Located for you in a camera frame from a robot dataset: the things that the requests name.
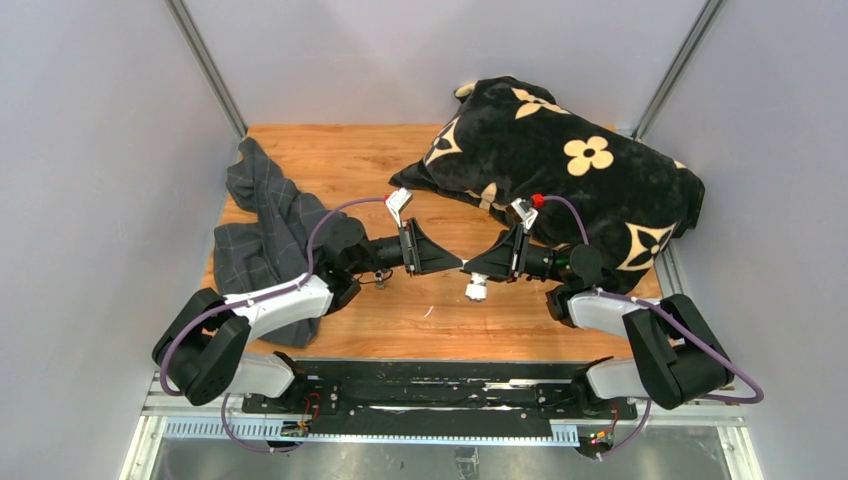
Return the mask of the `white plastic water faucet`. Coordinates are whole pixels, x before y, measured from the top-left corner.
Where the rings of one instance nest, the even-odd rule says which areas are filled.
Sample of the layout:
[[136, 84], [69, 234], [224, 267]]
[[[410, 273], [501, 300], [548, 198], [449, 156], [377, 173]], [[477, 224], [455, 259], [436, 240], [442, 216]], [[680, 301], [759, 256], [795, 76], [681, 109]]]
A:
[[490, 275], [481, 271], [476, 258], [465, 260], [462, 271], [469, 275], [465, 288], [466, 298], [473, 303], [482, 303], [488, 297], [488, 281]]

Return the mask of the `metal tee pipe fitting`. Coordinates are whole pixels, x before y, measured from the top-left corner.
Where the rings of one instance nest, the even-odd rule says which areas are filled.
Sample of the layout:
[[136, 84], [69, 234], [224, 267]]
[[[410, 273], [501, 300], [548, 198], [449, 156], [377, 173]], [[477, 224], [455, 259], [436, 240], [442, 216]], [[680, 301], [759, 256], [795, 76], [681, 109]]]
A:
[[381, 270], [374, 274], [374, 286], [378, 290], [383, 290], [387, 286], [387, 282], [392, 275], [391, 270]]

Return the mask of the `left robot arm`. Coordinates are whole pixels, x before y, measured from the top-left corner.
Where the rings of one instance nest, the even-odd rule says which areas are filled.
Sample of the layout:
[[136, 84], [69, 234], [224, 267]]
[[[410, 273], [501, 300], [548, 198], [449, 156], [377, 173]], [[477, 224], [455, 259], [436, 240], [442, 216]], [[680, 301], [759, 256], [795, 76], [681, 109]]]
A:
[[427, 275], [464, 264], [413, 219], [397, 235], [378, 239], [352, 217], [320, 224], [314, 233], [311, 266], [295, 280], [242, 294], [204, 288], [189, 298], [151, 352], [164, 390], [195, 406], [227, 394], [261, 395], [283, 413], [296, 412], [306, 400], [303, 374], [281, 352], [248, 352], [250, 343], [345, 308], [361, 291], [360, 274], [402, 267]]

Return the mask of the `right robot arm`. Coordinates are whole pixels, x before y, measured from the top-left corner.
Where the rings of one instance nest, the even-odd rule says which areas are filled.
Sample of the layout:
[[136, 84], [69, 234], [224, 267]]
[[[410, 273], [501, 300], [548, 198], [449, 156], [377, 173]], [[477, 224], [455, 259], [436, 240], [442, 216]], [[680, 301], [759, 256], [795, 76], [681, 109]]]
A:
[[474, 302], [485, 300], [490, 282], [555, 281], [557, 287], [546, 294], [554, 320], [628, 342], [630, 357], [604, 357], [577, 369], [571, 400], [584, 416], [599, 415], [619, 397], [649, 399], [671, 410], [735, 379], [721, 345], [688, 297], [644, 299], [601, 290], [595, 283], [602, 277], [602, 255], [586, 243], [562, 251], [541, 247], [516, 226], [465, 261], [462, 270], [470, 277], [466, 297]]

